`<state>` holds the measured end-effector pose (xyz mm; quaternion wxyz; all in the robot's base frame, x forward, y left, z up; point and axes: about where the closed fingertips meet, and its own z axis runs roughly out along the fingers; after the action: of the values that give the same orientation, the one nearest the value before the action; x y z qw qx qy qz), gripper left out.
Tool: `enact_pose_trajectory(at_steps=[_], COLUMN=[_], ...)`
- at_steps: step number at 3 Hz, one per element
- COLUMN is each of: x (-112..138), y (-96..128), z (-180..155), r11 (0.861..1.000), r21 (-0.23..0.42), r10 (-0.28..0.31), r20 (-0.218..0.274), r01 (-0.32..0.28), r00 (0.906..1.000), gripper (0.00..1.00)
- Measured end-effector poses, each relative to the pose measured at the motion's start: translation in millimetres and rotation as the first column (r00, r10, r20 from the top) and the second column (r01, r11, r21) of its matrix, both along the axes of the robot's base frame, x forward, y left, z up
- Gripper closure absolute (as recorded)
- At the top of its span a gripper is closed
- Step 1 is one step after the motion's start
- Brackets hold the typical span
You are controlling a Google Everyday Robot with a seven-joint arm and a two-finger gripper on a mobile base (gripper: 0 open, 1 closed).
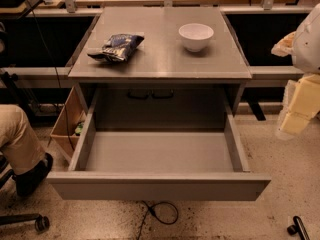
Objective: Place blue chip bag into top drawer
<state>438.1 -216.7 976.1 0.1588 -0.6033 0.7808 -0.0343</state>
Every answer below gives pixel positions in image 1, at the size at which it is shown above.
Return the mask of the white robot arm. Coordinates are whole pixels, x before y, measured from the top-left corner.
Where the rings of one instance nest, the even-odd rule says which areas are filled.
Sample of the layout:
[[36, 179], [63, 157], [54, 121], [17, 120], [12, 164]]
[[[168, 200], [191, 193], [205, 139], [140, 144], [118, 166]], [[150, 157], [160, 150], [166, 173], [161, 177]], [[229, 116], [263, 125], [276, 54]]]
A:
[[293, 66], [304, 72], [299, 80], [288, 81], [278, 118], [276, 136], [289, 140], [320, 112], [320, 5], [294, 32], [276, 43], [271, 53], [279, 57], [290, 55]]

